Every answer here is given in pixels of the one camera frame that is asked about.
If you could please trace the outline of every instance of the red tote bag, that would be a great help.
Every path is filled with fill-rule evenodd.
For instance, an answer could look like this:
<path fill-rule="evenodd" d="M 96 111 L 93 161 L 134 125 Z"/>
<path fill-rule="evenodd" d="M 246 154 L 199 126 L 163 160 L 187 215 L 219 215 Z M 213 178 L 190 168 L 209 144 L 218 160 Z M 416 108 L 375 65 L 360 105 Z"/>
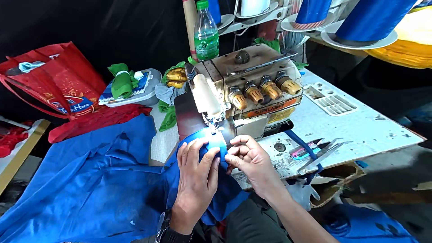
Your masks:
<path fill-rule="evenodd" d="M 69 118 L 96 112 L 98 98 L 106 84 L 90 62 L 72 43 L 45 46 L 11 58 L 0 64 L 0 82 L 32 107 L 59 118 Z M 44 65 L 29 73 L 8 76 L 9 69 L 21 62 L 42 61 Z M 50 112 L 20 97 L 10 84 L 52 107 Z"/>

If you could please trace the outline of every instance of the green bottle cap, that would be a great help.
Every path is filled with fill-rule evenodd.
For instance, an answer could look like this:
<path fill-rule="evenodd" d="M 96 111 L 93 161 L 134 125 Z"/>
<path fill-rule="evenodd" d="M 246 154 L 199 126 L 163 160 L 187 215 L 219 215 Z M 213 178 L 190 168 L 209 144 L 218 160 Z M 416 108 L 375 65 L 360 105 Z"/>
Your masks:
<path fill-rule="evenodd" d="M 203 10 L 209 8 L 209 1 L 207 0 L 200 0 L 197 2 L 197 9 L 198 10 Z"/>

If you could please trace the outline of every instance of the man's left hand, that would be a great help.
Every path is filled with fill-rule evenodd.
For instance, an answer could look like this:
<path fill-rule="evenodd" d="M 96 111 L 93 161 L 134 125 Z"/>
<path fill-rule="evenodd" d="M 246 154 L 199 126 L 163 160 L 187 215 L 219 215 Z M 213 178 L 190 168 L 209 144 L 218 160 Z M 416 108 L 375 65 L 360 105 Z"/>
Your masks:
<path fill-rule="evenodd" d="M 198 138 L 189 144 L 183 143 L 177 152 L 180 181 L 170 228 L 181 234 L 192 233 L 217 190 L 220 158 L 215 156 L 220 148 L 209 149 L 199 163 L 200 148 L 207 143 L 204 138 Z"/>

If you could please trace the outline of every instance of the wristwatch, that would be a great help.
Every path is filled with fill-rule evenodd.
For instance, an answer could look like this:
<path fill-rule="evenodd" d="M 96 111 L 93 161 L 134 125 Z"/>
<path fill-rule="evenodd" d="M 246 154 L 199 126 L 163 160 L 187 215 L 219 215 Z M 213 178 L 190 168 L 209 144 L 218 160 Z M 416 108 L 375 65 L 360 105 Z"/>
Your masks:
<path fill-rule="evenodd" d="M 189 243 L 192 234 L 183 235 L 169 227 L 171 222 L 172 209 L 167 209 L 161 214 L 158 223 L 158 233 L 156 234 L 156 243 Z"/>

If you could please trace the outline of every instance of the man's right hand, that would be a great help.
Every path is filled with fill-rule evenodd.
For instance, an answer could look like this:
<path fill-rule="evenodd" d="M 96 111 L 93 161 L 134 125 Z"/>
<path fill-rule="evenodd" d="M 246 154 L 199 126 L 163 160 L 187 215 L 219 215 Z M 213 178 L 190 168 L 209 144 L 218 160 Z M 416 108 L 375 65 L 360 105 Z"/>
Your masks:
<path fill-rule="evenodd" d="M 225 155 L 230 166 L 227 173 L 233 168 L 239 168 L 248 177 L 255 192 L 269 201 L 279 192 L 286 192 L 286 188 L 273 168 L 268 153 L 248 135 L 233 138 L 230 143 L 234 145 Z"/>

